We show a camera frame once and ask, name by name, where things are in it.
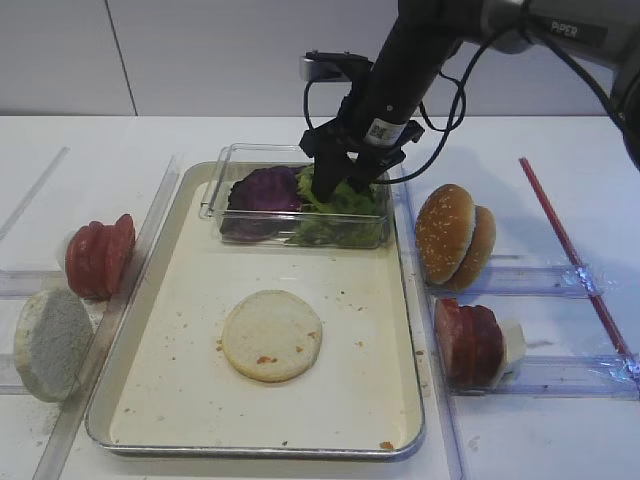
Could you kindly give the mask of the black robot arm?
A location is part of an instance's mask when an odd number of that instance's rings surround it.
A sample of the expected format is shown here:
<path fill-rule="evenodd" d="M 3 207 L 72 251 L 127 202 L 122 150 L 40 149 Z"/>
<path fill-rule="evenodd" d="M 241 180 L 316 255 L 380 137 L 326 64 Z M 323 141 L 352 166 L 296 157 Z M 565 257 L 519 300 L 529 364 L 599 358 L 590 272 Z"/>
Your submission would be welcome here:
<path fill-rule="evenodd" d="M 375 61 L 350 53 L 309 51 L 301 76 L 350 82 L 336 117 L 309 127 L 300 147 L 312 158 L 312 192 L 327 201 L 337 185 L 383 183 L 403 146 L 423 128 L 413 120 L 444 63 L 464 42 L 478 55 L 544 45 L 594 92 L 639 160 L 639 4 L 636 1 L 401 1 Z"/>

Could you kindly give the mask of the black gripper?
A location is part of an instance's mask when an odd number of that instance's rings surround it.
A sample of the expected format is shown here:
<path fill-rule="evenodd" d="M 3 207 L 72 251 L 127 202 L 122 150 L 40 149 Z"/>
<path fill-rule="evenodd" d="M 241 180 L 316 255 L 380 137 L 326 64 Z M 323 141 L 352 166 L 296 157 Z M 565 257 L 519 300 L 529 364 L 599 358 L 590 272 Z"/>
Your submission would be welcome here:
<path fill-rule="evenodd" d="M 417 143 L 425 132 L 414 120 L 395 125 L 374 119 L 370 127 L 374 133 L 381 133 L 382 138 L 370 135 L 368 129 L 363 135 L 351 133 L 338 117 L 314 127 L 309 114 L 310 89 L 311 84 L 306 84 L 302 109 L 307 129 L 299 147 L 309 158 L 314 158 L 311 191 L 322 203 L 328 202 L 337 186 L 347 178 L 356 193 L 368 190 L 386 170 L 406 158 L 402 148 L 408 142 Z M 329 147 L 338 150 L 327 150 Z"/>

